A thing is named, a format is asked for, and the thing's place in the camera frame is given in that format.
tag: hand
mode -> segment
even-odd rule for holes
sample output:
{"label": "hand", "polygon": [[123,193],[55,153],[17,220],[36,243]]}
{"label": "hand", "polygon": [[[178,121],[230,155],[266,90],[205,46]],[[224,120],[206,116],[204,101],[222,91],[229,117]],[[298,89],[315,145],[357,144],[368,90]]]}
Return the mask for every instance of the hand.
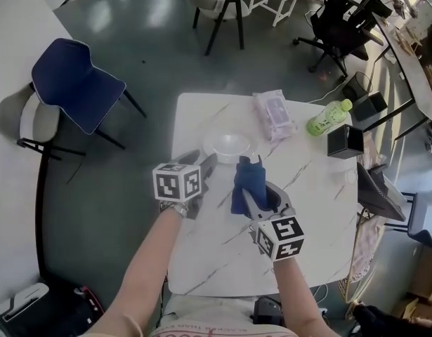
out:
{"label": "hand", "polygon": [[432,327],[432,321],[429,319],[411,317],[410,322],[413,324],[418,324],[419,326],[426,327],[428,329]]}
{"label": "hand", "polygon": [[403,19],[405,18],[405,5],[402,1],[394,1],[393,8],[399,16],[401,16]]}

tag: floor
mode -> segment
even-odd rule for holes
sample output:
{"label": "floor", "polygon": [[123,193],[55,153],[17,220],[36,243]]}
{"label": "floor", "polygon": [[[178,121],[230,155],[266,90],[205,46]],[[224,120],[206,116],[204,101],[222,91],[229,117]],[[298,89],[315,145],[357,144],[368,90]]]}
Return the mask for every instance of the floor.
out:
{"label": "floor", "polygon": [[[276,8],[277,1],[271,2]],[[326,59],[311,74],[306,66],[320,52],[291,44],[294,37],[313,36],[304,13],[314,8],[312,0],[298,0],[291,17],[276,28],[270,12],[255,9],[244,19],[244,51],[237,44],[235,23],[226,22],[209,57],[203,52],[213,22],[200,18],[193,30],[194,9],[186,0],[74,0],[56,10],[69,33],[91,47],[94,64],[127,83],[148,118],[124,99],[105,118],[102,130],[125,144],[125,151],[98,136],[85,136],[62,118],[55,143],[87,155],[65,155],[63,161],[49,163],[44,197],[49,270],[89,286],[104,306],[110,304],[155,219],[151,170],[170,158],[176,99],[182,92],[251,95],[281,88],[289,100],[311,101],[332,90],[340,76],[334,63]],[[381,49],[367,44],[371,61]],[[346,66],[351,76],[372,71],[370,62],[351,56]],[[390,110],[410,98],[398,68],[385,59],[377,63],[373,85]],[[319,103],[340,98],[339,89]],[[413,106],[375,129],[374,139],[387,156],[386,175],[403,191],[428,192],[432,202],[432,155],[424,149],[422,129],[391,143],[420,118]],[[387,232],[364,301],[389,311],[404,294],[419,253],[407,236]],[[335,284],[329,285],[320,307],[329,309],[330,324],[345,336],[351,324],[343,320],[346,305]]]}

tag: black office chair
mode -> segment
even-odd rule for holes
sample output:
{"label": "black office chair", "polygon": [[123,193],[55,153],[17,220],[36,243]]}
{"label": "black office chair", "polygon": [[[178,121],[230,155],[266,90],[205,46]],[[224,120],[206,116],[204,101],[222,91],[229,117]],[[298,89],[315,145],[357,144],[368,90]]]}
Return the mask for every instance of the black office chair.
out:
{"label": "black office chair", "polygon": [[379,45],[384,45],[383,41],[375,37],[367,30],[357,28],[343,19],[347,4],[353,3],[351,0],[325,0],[325,4],[311,16],[315,39],[304,39],[299,37],[294,40],[294,45],[300,41],[315,46],[323,50],[323,54],[314,66],[309,67],[309,72],[315,72],[318,65],[325,56],[330,56],[336,65],[341,69],[345,80],[348,77],[343,59],[352,54],[357,58],[367,61],[369,56],[364,44],[369,40],[375,41]]}

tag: marble table top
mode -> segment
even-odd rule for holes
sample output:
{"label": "marble table top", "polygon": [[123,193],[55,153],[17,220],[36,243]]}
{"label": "marble table top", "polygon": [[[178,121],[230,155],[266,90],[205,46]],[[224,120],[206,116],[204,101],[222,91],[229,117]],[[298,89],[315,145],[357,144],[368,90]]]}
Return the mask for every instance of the marble table top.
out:
{"label": "marble table top", "polygon": [[[217,126],[258,139],[266,178],[289,195],[305,242],[296,257],[309,286],[348,274],[355,238],[357,183],[336,173],[356,170],[356,159],[327,156],[327,136],[308,135],[305,124],[323,106],[287,101],[298,125],[295,136],[269,143],[251,96],[184,93],[178,98],[172,157],[202,150]],[[207,184],[196,220],[184,220],[169,263],[173,293],[196,296],[259,296],[277,293],[273,264],[253,243],[251,220],[230,213],[235,165],[219,164]]]}
{"label": "marble table top", "polygon": [[415,55],[409,55],[400,47],[393,37],[394,26],[391,24],[386,26],[383,19],[375,13],[374,17],[405,75],[418,109],[432,121],[432,90],[419,59]]}

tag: green tea bottle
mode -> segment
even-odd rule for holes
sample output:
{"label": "green tea bottle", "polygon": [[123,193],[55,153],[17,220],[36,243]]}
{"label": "green tea bottle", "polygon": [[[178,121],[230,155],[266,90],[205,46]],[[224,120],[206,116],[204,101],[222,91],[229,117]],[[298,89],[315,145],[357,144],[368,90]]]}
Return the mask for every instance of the green tea bottle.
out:
{"label": "green tea bottle", "polygon": [[349,99],[330,102],[319,115],[309,119],[306,129],[313,136],[322,135],[331,126],[342,123],[353,104]]}

